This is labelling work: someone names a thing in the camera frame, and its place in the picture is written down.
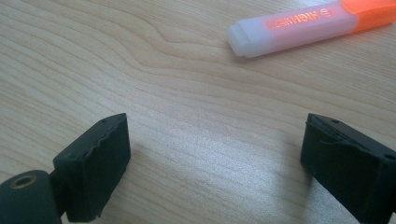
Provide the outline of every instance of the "wood grain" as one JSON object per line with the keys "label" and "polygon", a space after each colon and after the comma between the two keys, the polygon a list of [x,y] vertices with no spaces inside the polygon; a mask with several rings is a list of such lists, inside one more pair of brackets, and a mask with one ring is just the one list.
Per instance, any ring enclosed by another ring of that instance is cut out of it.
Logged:
{"label": "wood grain", "polygon": [[396,26],[250,60],[226,40],[327,2],[0,0],[0,181],[125,112],[133,157],[93,223],[357,223],[299,163],[304,121],[396,148]]}

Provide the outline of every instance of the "highlighter pen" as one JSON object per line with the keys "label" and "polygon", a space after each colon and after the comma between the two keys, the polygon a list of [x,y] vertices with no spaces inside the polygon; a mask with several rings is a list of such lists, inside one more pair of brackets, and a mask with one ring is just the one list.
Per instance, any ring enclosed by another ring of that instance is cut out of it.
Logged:
{"label": "highlighter pen", "polygon": [[238,21],[228,31],[237,56],[252,58],[396,21],[396,0],[341,0]]}

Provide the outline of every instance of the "table surface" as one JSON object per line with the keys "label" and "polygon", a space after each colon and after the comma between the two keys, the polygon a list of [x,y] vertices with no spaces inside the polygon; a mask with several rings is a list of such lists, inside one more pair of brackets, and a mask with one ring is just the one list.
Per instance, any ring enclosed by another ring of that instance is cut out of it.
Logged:
{"label": "table surface", "polygon": [[0,0],[0,181],[126,113],[132,158],[93,223],[357,223],[300,164],[304,122],[396,148],[396,25],[254,59],[226,36],[329,2]]}

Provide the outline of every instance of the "black plastic part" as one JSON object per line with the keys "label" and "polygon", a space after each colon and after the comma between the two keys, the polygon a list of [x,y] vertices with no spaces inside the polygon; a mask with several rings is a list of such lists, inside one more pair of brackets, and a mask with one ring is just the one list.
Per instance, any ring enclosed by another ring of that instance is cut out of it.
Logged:
{"label": "black plastic part", "polygon": [[98,121],[55,157],[57,179],[66,181],[63,195],[71,201],[64,206],[69,221],[89,222],[100,216],[130,158],[125,114]]}
{"label": "black plastic part", "polygon": [[343,122],[309,114],[302,164],[360,223],[388,223],[396,205],[396,152]]}
{"label": "black plastic part", "polygon": [[94,124],[53,160],[55,170],[30,171],[0,185],[0,224],[57,224],[99,217],[131,158],[125,114]]}
{"label": "black plastic part", "polygon": [[16,175],[0,185],[0,223],[62,223],[44,171]]}

